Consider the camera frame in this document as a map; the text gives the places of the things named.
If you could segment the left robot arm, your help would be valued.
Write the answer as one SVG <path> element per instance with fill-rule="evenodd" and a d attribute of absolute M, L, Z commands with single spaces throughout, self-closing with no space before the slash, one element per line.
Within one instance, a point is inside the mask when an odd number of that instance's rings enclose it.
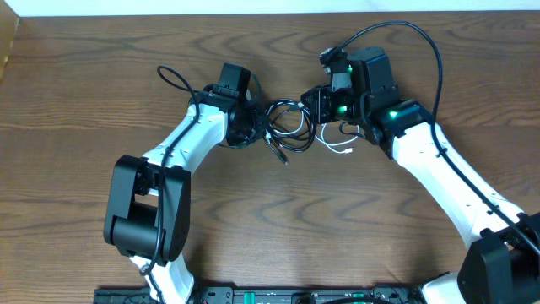
<path fill-rule="evenodd" d="M 138 266 L 158 303 L 186 303 L 195 285 L 182 257 L 190 228 L 191 179 L 214 146 L 243 149 L 263 138 L 267 117 L 248 90 L 256 76 L 225 63 L 219 80 L 190 93 L 181 123 L 141 157 L 115 163 L 103 236 Z"/>

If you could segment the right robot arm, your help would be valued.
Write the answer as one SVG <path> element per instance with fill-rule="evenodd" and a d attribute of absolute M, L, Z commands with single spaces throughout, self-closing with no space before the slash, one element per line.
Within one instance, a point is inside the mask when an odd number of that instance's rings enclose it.
<path fill-rule="evenodd" d="M 331 78 L 301 97 L 318 124 L 346 122 L 409 171 L 445 211 L 466 248 L 456 273 L 421 284 L 422 303 L 534 303 L 539 299 L 539 216 L 499 195 L 452 147 L 416 100 L 400 96 L 380 47 L 340 52 Z"/>

